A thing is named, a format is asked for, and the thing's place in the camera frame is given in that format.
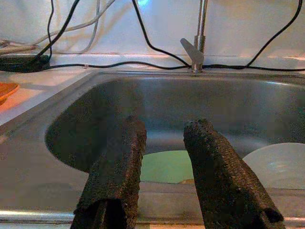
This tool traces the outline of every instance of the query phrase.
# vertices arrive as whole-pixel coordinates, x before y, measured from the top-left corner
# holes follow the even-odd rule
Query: white wall
[[[61,27],[74,0],[54,0],[52,29]],[[96,0],[81,0],[71,25],[95,15]],[[179,40],[193,41],[199,0],[138,0],[152,43],[175,54],[185,54]],[[209,0],[206,55],[250,57],[295,13],[298,0]],[[1,0],[0,38],[33,41],[46,33],[50,0]],[[305,6],[295,24],[262,54],[268,57],[305,57]],[[63,36],[58,48],[86,46],[93,26]],[[91,53],[154,54],[145,44],[131,0],[117,0],[100,20]]]

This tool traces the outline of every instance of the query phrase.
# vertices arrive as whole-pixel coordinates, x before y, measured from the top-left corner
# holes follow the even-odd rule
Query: faucet handle
[[[195,48],[189,41],[185,38],[182,38],[180,40],[180,43],[184,47],[185,51],[189,55],[189,57],[192,59],[192,62],[197,65],[203,64],[203,53],[200,52],[198,49]]]

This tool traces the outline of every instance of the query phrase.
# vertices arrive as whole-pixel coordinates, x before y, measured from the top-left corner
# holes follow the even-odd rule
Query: stainless steel sink
[[[7,137],[0,150],[8,152],[8,160],[0,161],[5,174],[0,179],[0,220],[34,220],[20,213],[29,211],[42,217],[39,222],[71,221],[85,172],[102,152],[97,149],[105,148],[112,123],[129,115],[145,122],[147,154],[184,150],[184,123],[206,117],[244,157],[275,143],[305,143],[305,79],[250,73],[197,78],[186,73],[93,73],[0,128]],[[303,190],[268,191],[288,224],[304,225]],[[202,223],[194,187],[143,182],[139,221]]]

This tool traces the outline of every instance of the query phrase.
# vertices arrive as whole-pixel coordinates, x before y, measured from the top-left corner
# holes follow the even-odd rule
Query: faucet
[[[205,18],[207,12],[208,0],[200,0],[198,30],[194,39],[194,45],[189,43],[185,38],[180,40],[187,54],[192,59],[192,73],[201,73],[204,60],[204,45],[205,45]]]

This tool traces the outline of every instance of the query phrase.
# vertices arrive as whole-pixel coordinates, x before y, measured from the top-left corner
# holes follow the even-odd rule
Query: orange cutting board
[[[3,104],[6,99],[16,92],[19,88],[17,83],[1,83],[0,82],[0,105]]]

